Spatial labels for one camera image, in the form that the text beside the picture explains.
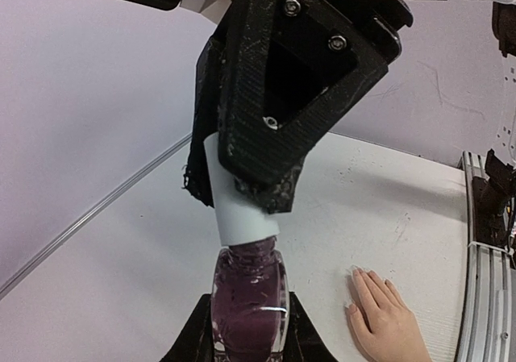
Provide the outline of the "white nail polish cap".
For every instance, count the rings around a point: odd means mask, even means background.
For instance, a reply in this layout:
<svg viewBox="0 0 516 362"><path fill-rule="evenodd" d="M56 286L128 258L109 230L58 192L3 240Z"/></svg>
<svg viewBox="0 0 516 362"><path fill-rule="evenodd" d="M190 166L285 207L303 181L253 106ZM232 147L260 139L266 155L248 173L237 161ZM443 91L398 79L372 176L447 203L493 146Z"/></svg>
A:
<svg viewBox="0 0 516 362"><path fill-rule="evenodd" d="M221 245L239 246L277 236L277 221L236 189L235 178L219 162L218 133L205 139L204 148Z"/></svg>

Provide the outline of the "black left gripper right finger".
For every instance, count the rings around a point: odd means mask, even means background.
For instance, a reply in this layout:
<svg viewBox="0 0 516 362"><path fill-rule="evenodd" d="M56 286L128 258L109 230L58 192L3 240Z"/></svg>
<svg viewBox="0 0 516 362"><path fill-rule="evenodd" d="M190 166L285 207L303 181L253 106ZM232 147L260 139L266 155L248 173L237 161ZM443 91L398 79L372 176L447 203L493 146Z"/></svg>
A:
<svg viewBox="0 0 516 362"><path fill-rule="evenodd" d="M336 362L311 322L295 292L289 293L289 326L285 362Z"/></svg>

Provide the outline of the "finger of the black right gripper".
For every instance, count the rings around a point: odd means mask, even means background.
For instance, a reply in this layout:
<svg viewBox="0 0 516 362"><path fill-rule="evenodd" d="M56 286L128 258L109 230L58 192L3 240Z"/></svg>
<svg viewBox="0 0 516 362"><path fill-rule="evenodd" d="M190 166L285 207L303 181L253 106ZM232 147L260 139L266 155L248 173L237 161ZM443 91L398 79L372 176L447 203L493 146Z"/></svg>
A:
<svg viewBox="0 0 516 362"><path fill-rule="evenodd" d="M198 58L192 139L184 173L184 188L209 207L214 203L204 141L218 130L223 55L223 43L211 37ZM236 189L266 213L289 213L305 159L302 157L275 185L249 185L234 177Z"/></svg>

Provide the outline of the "mannequin hand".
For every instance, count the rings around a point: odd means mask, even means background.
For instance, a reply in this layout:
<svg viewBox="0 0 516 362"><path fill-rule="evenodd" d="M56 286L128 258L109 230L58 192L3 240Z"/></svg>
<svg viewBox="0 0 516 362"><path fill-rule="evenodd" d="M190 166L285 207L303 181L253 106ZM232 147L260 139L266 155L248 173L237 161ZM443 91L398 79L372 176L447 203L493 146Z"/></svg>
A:
<svg viewBox="0 0 516 362"><path fill-rule="evenodd" d="M346 313L359 349L371 361L430 361L416 316L395 285L362 268L353 270L352 282L357 301Z"/></svg>

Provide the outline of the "purple nail polish bottle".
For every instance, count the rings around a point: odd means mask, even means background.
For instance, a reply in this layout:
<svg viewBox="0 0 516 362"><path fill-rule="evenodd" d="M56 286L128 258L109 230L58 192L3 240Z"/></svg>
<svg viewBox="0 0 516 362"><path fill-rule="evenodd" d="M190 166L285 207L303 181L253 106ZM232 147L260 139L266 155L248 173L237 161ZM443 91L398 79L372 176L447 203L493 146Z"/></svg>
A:
<svg viewBox="0 0 516 362"><path fill-rule="evenodd" d="M277 238L224 248L210 300L215 361L281 361L288 283Z"/></svg>

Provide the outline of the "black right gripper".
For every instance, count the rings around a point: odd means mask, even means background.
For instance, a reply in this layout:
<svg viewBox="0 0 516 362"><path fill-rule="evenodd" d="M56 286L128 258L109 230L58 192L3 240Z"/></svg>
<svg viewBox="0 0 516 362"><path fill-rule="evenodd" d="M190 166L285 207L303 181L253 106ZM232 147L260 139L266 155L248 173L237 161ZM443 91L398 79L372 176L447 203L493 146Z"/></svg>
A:
<svg viewBox="0 0 516 362"><path fill-rule="evenodd" d="M402 0L233 0L218 155L258 185L288 172L387 73Z"/></svg>

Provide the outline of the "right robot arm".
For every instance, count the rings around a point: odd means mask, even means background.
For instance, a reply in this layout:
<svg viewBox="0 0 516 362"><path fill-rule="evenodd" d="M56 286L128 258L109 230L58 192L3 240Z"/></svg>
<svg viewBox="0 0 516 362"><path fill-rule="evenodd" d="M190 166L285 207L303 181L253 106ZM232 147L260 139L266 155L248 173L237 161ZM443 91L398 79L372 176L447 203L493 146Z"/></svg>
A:
<svg viewBox="0 0 516 362"><path fill-rule="evenodd" d="M329 132L443 164L493 148L514 54L515 0L231 0L198 60L185 187L213 205L209 136L270 213Z"/></svg>

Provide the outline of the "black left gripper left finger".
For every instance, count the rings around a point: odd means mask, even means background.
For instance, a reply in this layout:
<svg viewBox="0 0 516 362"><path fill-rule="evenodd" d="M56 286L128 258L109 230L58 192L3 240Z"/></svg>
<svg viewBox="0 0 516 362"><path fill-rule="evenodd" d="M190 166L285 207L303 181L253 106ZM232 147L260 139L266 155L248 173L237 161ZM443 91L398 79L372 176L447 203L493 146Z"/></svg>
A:
<svg viewBox="0 0 516 362"><path fill-rule="evenodd" d="M212 362L214 346L210 323L210 295L203 294L177 339L160 362Z"/></svg>

